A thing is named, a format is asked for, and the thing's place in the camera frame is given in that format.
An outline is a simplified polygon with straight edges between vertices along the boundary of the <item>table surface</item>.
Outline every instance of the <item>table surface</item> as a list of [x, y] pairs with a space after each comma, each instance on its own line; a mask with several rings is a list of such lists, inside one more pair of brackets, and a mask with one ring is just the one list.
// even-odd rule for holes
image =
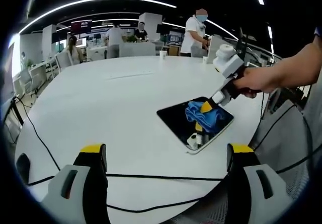
[[[239, 96], [225, 109], [231, 125], [196, 155], [185, 147], [156, 112], [200, 96], [210, 97], [223, 76], [201, 58], [125, 57], [66, 68], [39, 96], [29, 112], [39, 136], [62, 168], [72, 164], [85, 145], [106, 144], [107, 173], [223, 178], [226, 148], [249, 143], [260, 121], [262, 94]], [[45, 147], [27, 120], [16, 148], [31, 162], [29, 182], [57, 174]], [[141, 210], [187, 201], [209, 193], [219, 182], [109, 177], [107, 203]], [[30, 187], [39, 201], [48, 183]], [[111, 223], [160, 223], [194, 203], [128, 213], [108, 208]]]

